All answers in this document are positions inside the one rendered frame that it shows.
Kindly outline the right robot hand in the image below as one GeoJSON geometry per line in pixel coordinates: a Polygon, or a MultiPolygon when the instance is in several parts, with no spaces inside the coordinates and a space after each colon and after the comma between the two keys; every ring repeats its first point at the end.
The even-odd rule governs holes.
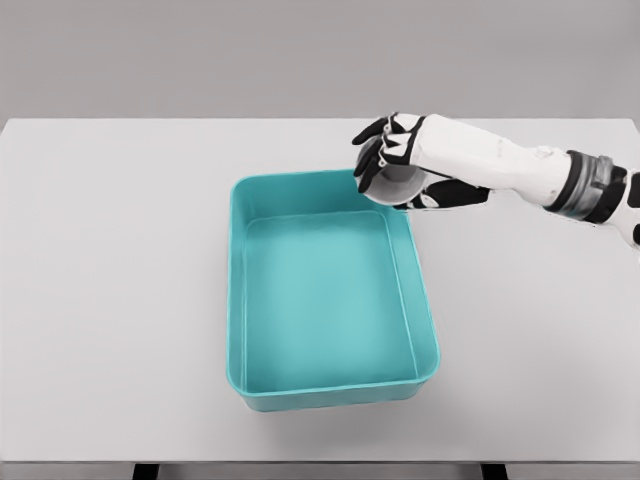
{"type": "Polygon", "coordinates": [[[427,172],[425,187],[411,201],[391,206],[397,210],[428,210],[479,205],[489,198],[490,189],[469,184],[465,168],[473,155],[463,149],[469,128],[440,115],[418,116],[394,112],[376,119],[353,139],[360,149],[366,140],[381,136],[392,146],[407,142],[409,161],[427,172]]]}

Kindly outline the teal plastic basket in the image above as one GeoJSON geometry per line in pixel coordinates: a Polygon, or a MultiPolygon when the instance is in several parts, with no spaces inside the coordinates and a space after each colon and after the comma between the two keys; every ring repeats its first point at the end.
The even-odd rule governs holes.
{"type": "Polygon", "coordinates": [[[347,170],[230,193],[226,375],[258,412],[413,397],[441,352],[406,214],[347,170]]]}

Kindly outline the white paper cup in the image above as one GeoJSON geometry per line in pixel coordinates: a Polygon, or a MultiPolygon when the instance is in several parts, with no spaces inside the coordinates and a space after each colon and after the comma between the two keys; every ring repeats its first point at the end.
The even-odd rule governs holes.
{"type": "Polygon", "coordinates": [[[354,177],[358,192],[382,205],[407,203],[425,187],[427,172],[409,161],[407,142],[377,136],[366,140],[358,153],[354,177]]]}

